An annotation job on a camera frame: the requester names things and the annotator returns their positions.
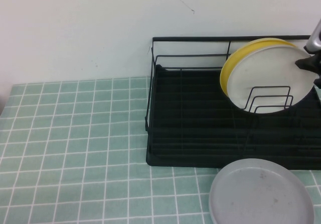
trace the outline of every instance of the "yellow plate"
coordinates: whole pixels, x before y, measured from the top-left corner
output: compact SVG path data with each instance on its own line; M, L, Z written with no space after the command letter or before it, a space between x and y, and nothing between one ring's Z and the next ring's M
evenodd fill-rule
M223 92L226 96L227 93L227 81L230 77L231 72L233 71L234 67L248 54L259 50L264 47L273 46L273 45L289 45L296 47L294 44L289 43L285 40L278 39L278 38L262 38L255 41L251 41L247 43L245 46L241 47L237 51L235 51L231 56L226 60L220 74L220 84Z

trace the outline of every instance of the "countertop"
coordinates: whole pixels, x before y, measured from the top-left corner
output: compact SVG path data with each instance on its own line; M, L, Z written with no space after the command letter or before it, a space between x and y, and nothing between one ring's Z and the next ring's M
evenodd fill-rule
M0 223L212 223L217 169L145 162L148 82L13 86L0 117ZM321 223L321 171L293 173Z

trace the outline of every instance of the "black dish rack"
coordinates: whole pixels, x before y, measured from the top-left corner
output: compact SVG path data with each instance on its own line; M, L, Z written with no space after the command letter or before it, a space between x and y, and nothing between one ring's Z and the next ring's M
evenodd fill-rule
M309 36L154 37L145 128L146 161L152 166L213 167L260 158L288 169L321 168L321 104L316 90L272 114L243 111L222 92L221 67L162 67L160 58L228 58L233 42L264 37L304 40ZM227 42L226 52L154 56L155 42Z

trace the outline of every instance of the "white plate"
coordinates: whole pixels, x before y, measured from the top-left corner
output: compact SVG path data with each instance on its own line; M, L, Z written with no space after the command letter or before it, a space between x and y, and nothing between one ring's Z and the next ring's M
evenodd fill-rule
M290 86L293 96L292 105L303 99L312 89L315 73L299 69L295 65L298 59L310 55L296 47L276 45L257 50L242 59L231 72L227 92L230 100L239 108L245 108L252 87ZM258 106L290 105L291 98L258 97L258 95L287 95L288 88L256 88L253 90L246 111L254 112ZM283 107L259 107L256 113L272 113Z
M260 159L225 166L209 196L214 224L313 224L311 198L284 167Z

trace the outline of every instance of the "gray plate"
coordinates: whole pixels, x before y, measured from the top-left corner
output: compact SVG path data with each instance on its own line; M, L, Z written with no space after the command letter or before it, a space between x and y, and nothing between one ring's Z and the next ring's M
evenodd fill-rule
M243 159L225 166L209 196L215 224L313 224L311 198L289 170L270 161Z

